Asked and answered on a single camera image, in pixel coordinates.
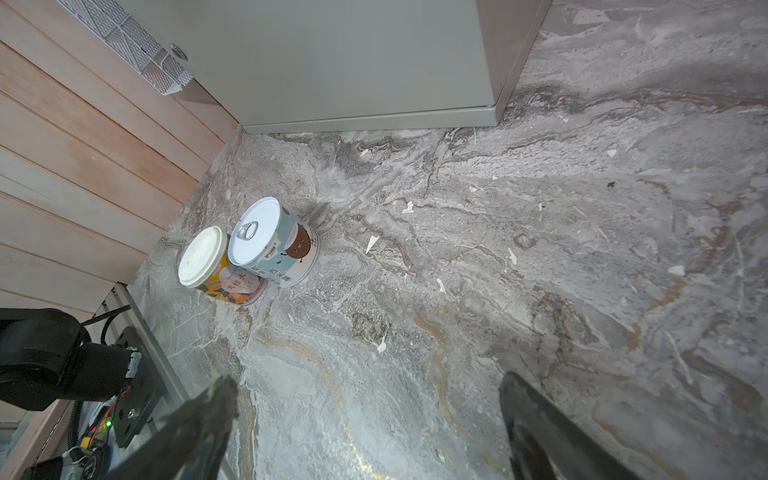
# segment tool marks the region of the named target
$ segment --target can label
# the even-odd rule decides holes
[[[243,305],[255,300],[261,294],[262,282],[262,279],[248,270],[230,264],[227,252],[224,251],[214,274],[195,288],[219,300]]]
[[[317,235],[284,207],[280,210],[272,239],[247,268],[280,286],[292,286],[307,275],[317,258]]]

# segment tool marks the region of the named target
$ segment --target cabinet door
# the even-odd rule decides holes
[[[242,124],[493,105],[475,0],[120,0]]]

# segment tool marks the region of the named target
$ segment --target black metal plate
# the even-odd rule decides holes
[[[152,410],[163,394],[163,383],[134,327],[125,327],[115,344],[125,348],[132,346],[141,353],[139,370],[129,382],[131,390],[119,398],[117,405],[114,406],[112,416],[112,428],[117,438],[118,447],[124,448],[131,443],[134,435],[138,434],[147,423]],[[132,410],[135,412],[135,416],[129,418]]]

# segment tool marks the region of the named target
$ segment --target brown cartoon face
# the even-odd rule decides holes
[[[311,246],[309,234],[299,225],[299,233],[296,234],[296,239],[291,246],[286,248],[286,253],[292,258],[304,258],[309,254]]]

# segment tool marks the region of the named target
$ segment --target gray metal cabinet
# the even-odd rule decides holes
[[[551,0],[119,0],[250,133],[498,123]]]

